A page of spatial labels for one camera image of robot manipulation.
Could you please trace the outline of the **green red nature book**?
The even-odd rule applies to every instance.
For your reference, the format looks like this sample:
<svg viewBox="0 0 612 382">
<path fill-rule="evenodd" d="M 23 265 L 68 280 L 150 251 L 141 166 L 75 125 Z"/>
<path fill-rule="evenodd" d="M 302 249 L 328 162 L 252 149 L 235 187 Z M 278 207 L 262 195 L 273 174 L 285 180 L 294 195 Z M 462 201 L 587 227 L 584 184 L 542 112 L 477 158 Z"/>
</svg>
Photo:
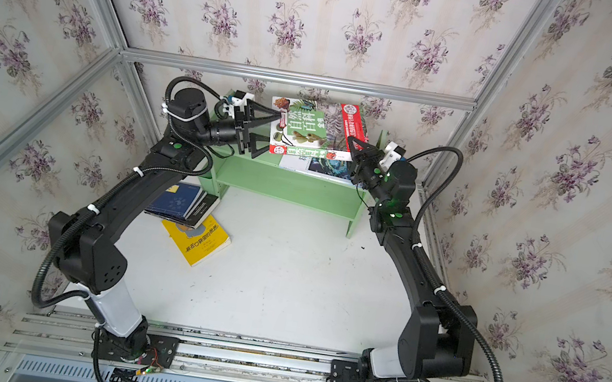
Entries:
<svg viewBox="0 0 612 382">
<path fill-rule="evenodd" d="M 350 162 L 348 139 L 369 142 L 358 105 L 274 96 L 271 106 L 280 113 L 270 125 L 271 154 Z"/>
</svg>

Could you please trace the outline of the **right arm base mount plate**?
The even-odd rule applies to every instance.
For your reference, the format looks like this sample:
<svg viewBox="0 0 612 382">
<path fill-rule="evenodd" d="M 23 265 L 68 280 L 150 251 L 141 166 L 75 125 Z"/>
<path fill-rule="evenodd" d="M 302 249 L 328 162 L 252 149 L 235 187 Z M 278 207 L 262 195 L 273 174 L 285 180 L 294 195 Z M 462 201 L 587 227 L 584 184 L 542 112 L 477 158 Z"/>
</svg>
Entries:
<svg viewBox="0 0 612 382">
<path fill-rule="evenodd" d="M 326 382 L 360 382 L 360 367 L 354 360 L 331 360 Z"/>
</svg>

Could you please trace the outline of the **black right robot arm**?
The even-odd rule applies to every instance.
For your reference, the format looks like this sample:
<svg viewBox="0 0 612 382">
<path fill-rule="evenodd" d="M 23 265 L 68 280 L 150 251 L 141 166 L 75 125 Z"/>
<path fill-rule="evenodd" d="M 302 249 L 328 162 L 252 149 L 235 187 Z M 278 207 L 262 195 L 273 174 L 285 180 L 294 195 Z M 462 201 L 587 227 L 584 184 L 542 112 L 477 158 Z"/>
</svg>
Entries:
<svg viewBox="0 0 612 382">
<path fill-rule="evenodd" d="M 368 209 L 370 229 L 397 269 L 411 313 L 393 345 L 364 350 L 358 382 L 429 382 L 467 375 L 475 337 L 463 322 L 474 326 L 477 318 L 444 290 L 423 249 L 419 223 L 409 207 L 417 169 L 402 159 L 383 167 L 382 150 L 353 137 L 347 142 L 352 182 L 375 200 Z"/>
</svg>

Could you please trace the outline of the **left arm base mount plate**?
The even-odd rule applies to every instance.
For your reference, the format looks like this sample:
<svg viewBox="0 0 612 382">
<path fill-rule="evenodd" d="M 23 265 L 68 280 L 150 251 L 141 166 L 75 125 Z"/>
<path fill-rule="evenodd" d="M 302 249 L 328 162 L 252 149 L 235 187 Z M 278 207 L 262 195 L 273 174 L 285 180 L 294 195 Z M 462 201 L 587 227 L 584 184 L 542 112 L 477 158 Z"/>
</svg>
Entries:
<svg viewBox="0 0 612 382">
<path fill-rule="evenodd" d="M 144 350 L 136 360 L 136 364 L 156 369 L 170 369 L 180 344 L 181 341 L 176 337 L 149 333 L 144 342 Z"/>
</svg>

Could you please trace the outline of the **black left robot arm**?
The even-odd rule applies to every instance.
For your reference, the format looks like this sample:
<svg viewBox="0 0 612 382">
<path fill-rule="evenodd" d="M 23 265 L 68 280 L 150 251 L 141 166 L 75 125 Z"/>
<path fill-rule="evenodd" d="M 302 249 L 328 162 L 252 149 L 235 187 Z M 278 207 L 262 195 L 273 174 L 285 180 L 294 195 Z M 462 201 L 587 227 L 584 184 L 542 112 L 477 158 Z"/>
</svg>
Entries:
<svg viewBox="0 0 612 382">
<path fill-rule="evenodd" d="M 213 89 L 189 76 L 165 89 L 161 109 L 167 127 L 139 166 L 86 207 L 49 220 L 50 250 L 32 284 L 38 309 L 80 298 L 96 318 L 92 352 L 103 348 L 125 362 L 139 362 L 153 349 L 148 322 L 126 287 L 127 260 L 117 249 L 125 229 L 166 190 L 186 177 L 208 175 L 212 149 L 237 147 L 240 154 L 261 155 L 253 130 L 281 116 L 243 91 L 219 97 L 209 106 Z"/>
</svg>

